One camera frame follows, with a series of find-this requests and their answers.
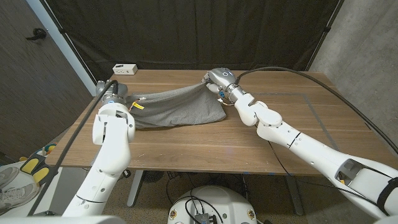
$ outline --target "door handle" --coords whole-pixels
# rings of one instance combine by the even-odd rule
[[[47,33],[42,28],[33,29],[33,37],[26,37],[27,40],[37,40],[44,39],[47,36]]]

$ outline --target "wooden table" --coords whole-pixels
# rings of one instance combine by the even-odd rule
[[[205,73],[203,70],[139,70],[133,76],[113,75],[111,79],[126,84],[129,94],[155,93],[194,85],[200,82]],[[240,73],[242,71],[234,71],[235,75]],[[308,74],[336,90],[324,74]],[[398,160],[364,121],[316,83],[289,72],[256,72],[242,78],[240,85],[256,100],[278,111],[285,122],[309,136],[341,152],[398,168]],[[256,128],[245,126],[235,107],[224,106],[224,110],[227,117],[216,123],[138,129],[134,142],[130,143],[129,167],[143,170],[285,174],[268,143],[256,134]],[[48,156],[46,163],[56,163],[86,111]],[[91,140],[94,117],[95,113],[92,113],[62,166],[90,166],[100,148]],[[290,173],[319,175],[318,171],[288,149],[276,144],[273,147]]]

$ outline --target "table leg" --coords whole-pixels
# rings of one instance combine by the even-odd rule
[[[304,215],[303,204],[301,203],[299,188],[294,177],[285,176],[287,188],[289,189],[290,196],[292,197],[294,212],[296,215]]]
[[[142,174],[144,173],[143,170],[136,170],[134,174],[134,178],[132,180],[131,189],[129,193],[129,198],[127,199],[127,206],[133,207],[137,202],[137,197],[139,193],[139,189],[142,185]]]

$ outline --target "concrete wall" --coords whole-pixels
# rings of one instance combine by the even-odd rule
[[[310,71],[398,144],[398,1],[346,0]]]

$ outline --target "door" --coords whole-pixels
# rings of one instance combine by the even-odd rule
[[[0,4],[0,152],[29,157],[68,128],[93,99],[25,0]]]

